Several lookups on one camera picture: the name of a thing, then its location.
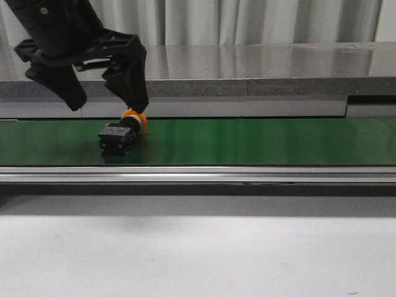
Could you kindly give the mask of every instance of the aluminum rail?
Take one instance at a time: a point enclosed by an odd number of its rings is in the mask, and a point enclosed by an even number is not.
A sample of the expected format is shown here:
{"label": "aluminum rail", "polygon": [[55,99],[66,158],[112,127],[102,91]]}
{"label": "aluminum rail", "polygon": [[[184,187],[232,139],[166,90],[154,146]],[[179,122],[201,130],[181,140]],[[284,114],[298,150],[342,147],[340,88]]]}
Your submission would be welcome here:
{"label": "aluminum rail", "polygon": [[0,167],[0,183],[396,183],[396,166]]}

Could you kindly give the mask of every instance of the terminal block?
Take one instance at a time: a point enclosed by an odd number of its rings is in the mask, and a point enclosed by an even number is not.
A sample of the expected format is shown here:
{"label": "terminal block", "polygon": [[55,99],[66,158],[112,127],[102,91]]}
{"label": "terminal block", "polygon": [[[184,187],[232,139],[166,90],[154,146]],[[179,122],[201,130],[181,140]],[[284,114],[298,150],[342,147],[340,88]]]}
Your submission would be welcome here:
{"label": "terminal block", "polygon": [[131,150],[139,133],[147,128],[144,114],[127,110],[121,116],[119,123],[107,124],[98,134],[99,145],[104,155],[126,156]]}

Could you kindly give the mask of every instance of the gray countertop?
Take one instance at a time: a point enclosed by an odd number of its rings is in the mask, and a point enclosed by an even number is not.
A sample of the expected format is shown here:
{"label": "gray countertop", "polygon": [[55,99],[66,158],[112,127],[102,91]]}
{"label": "gray countertop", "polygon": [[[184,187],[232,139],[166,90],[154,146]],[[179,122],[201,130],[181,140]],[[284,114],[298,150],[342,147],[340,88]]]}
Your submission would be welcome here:
{"label": "gray countertop", "polygon": [[391,191],[1,186],[0,296],[395,296]]}
{"label": "gray countertop", "polygon": [[[150,97],[394,95],[396,42],[147,47]],[[0,48],[0,98],[53,97]],[[112,94],[104,70],[79,73],[89,97]]]}

